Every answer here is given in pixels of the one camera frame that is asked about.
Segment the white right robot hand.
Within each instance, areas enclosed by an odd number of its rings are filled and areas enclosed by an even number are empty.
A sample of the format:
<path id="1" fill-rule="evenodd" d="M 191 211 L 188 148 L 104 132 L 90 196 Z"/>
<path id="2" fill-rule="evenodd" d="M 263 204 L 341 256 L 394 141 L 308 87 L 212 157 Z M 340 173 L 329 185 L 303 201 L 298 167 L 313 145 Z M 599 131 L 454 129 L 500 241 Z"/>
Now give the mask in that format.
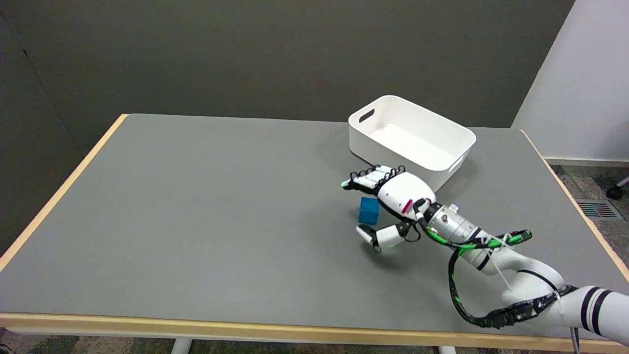
<path id="1" fill-rule="evenodd" d="M 341 182 L 344 190 L 359 190 L 377 198 L 380 206 L 399 222 L 375 230 L 365 222 L 356 227 L 357 233 L 380 253 L 404 240 L 411 229 L 425 221 L 424 213 L 436 201 L 434 191 L 419 177 L 397 168 L 375 164 L 366 170 L 353 171 L 349 179 Z"/>

